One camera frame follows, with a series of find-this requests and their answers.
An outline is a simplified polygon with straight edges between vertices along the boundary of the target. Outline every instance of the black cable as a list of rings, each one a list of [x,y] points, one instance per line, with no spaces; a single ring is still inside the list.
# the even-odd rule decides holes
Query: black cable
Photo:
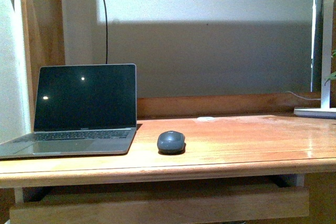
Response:
[[[104,2],[104,9],[105,9],[105,26],[106,26],[106,62],[105,64],[107,64],[107,60],[108,60],[108,26],[107,26],[107,10],[106,10],[106,3],[105,0],[103,0]]]

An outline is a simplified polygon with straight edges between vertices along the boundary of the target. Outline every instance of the desk leg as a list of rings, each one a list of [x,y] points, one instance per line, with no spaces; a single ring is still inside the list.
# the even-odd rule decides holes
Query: desk leg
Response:
[[[24,202],[23,188],[22,187],[14,188],[14,196],[16,204],[23,203]]]

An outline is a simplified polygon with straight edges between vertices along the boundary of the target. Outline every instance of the silver laptop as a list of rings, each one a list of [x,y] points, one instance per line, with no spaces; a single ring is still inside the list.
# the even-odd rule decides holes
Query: silver laptop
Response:
[[[42,67],[34,132],[0,158],[126,154],[137,129],[134,64]]]

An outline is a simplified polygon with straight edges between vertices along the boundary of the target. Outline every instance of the black laptop screen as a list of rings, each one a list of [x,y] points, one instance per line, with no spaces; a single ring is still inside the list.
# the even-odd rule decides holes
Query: black laptop screen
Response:
[[[136,126],[135,65],[42,67],[35,131]]]

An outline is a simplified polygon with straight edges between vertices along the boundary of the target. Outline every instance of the gray mouse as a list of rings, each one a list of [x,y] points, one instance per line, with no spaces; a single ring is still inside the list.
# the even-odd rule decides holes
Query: gray mouse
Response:
[[[184,151],[185,136],[177,131],[166,131],[158,138],[158,149],[162,154],[180,154]]]

